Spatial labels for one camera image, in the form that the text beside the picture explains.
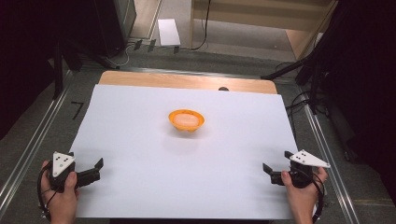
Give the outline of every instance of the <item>person's left hand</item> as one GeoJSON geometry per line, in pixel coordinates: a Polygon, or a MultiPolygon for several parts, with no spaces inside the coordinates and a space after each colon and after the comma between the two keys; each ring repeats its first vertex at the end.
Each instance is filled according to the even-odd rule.
{"type": "Polygon", "coordinates": [[[56,192],[50,189],[49,171],[47,170],[41,178],[41,189],[44,203],[47,203],[51,216],[51,223],[74,223],[78,205],[78,191],[76,172],[71,172],[64,183],[64,192],[56,192]]]}

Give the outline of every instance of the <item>orange bowl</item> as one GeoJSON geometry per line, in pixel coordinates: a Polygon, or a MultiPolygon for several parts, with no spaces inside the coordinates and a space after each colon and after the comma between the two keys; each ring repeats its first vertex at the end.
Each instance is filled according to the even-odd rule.
{"type": "Polygon", "coordinates": [[[189,109],[175,110],[169,114],[168,118],[179,131],[191,133],[199,129],[205,122],[204,116],[189,109]]]}

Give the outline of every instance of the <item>white sheet of paper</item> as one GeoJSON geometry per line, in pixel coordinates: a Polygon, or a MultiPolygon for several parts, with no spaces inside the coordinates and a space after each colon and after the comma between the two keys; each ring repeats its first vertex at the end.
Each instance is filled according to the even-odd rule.
{"type": "Polygon", "coordinates": [[[180,45],[175,19],[158,20],[158,28],[162,46],[180,45]]]}
{"type": "Polygon", "coordinates": [[[78,217],[292,218],[284,187],[262,170],[297,152],[280,95],[97,85],[70,151],[76,170],[104,158],[81,188],[78,217]],[[205,117],[177,131],[173,110],[205,117]]]}

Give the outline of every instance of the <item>hand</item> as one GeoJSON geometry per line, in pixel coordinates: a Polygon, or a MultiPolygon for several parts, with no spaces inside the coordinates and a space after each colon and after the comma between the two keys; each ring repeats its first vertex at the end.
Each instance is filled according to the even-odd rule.
{"type": "Polygon", "coordinates": [[[41,178],[41,189],[43,191],[44,202],[48,204],[51,223],[71,224],[75,222],[77,211],[78,191],[75,190],[77,184],[76,172],[71,172],[64,183],[64,192],[56,192],[50,189],[49,171],[47,170],[41,178]]]}
{"type": "MultiPolygon", "coordinates": [[[[327,173],[322,167],[318,168],[318,178],[323,183],[327,178],[327,173]]],[[[310,184],[304,189],[297,189],[293,186],[291,177],[286,171],[282,171],[282,181],[288,192],[289,205],[295,222],[297,224],[312,223],[314,206],[318,200],[318,190],[315,185],[310,184]]]]}

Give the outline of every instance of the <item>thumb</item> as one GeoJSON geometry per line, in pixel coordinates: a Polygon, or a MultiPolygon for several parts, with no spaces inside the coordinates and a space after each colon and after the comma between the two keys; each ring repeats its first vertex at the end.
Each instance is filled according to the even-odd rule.
{"type": "Polygon", "coordinates": [[[286,186],[286,188],[293,186],[293,184],[291,182],[291,177],[287,171],[282,171],[281,177],[282,177],[283,184],[286,186]]]}
{"type": "Polygon", "coordinates": [[[64,182],[64,193],[75,193],[75,186],[77,184],[77,174],[76,172],[70,172],[69,176],[64,182]]]}

